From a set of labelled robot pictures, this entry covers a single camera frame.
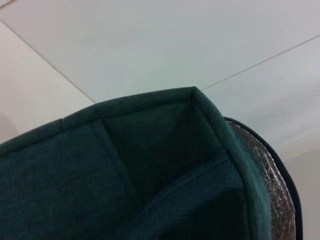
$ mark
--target dark green fabric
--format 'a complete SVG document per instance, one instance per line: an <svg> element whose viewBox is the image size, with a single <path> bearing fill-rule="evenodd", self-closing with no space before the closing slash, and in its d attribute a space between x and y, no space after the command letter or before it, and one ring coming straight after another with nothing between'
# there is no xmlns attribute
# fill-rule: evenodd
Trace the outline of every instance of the dark green fabric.
<svg viewBox="0 0 320 240"><path fill-rule="evenodd" d="M0 145L1 239L271 239L255 160L197 88L102 102Z"/></svg>

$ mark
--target green bag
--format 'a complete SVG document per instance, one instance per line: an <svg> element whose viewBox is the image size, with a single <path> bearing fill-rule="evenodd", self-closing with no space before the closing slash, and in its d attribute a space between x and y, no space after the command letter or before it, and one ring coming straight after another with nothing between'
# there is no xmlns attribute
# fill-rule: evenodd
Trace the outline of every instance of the green bag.
<svg viewBox="0 0 320 240"><path fill-rule="evenodd" d="M0 145L0 223L4 240L302 239L279 157L195 87L95 104Z"/></svg>

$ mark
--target foil lining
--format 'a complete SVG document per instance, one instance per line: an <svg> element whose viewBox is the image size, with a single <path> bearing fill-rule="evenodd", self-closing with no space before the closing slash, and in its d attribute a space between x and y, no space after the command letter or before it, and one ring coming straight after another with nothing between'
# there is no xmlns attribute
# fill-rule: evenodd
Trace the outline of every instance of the foil lining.
<svg viewBox="0 0 320 240"><path fill-rule="evenodd" d="M271 198L272 240L295 240L295 207L287 185L266 147L251 133L228 121L233 131L246 143L264 170Z"/></svg>

